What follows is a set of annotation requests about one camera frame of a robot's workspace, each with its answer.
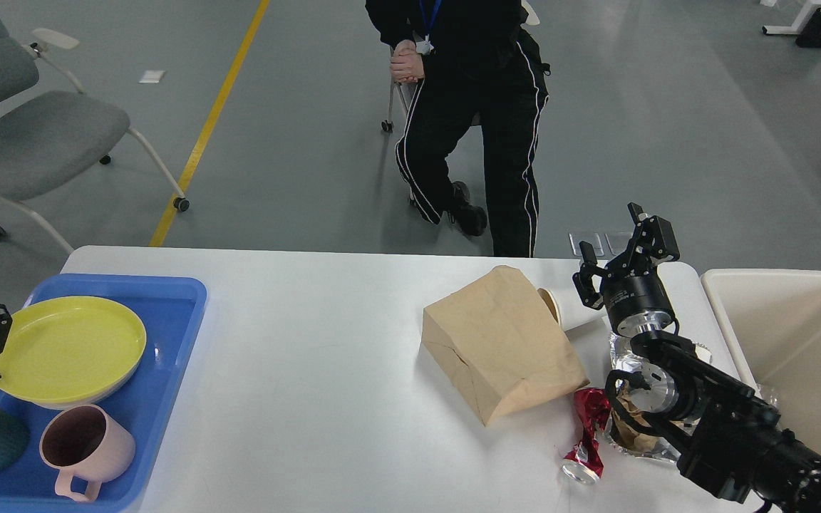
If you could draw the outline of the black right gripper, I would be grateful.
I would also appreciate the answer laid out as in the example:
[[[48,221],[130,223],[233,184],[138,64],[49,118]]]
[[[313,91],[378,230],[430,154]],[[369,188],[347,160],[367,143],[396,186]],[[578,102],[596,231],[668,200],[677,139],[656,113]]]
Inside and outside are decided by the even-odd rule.
[[[651,274],[664,262],[680,260],[681,251],[670,221],[645,213],[635,202],[626,207],[634,224],[626,249],[602,267],[593,244],[580,242],[581,264],[572,279],[582,304],[594,311],[604,306],[594,277],[612,279],[606,283],[607,318],[620,337],[635,337],[675,324],[663,282]]]

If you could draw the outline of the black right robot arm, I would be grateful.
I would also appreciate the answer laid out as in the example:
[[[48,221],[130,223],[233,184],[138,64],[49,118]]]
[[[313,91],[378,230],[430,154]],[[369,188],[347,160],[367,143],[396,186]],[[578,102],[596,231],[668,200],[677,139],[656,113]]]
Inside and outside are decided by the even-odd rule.
[[[661,436],[678,452],[682,477],[716,499],[742,503],[750,492],[761,511],[821,512],[821,455],[778,428],[778,409],[753,387],[705,363],[678,319],[658,265],[680,249],[671,223],[630,202],[634,225],[625,250],[605,266],[580,242],[574,288],[585,306],[605,309],[613,332],[629,342],[638,370],[614,369],[604,393],[641,434]]]

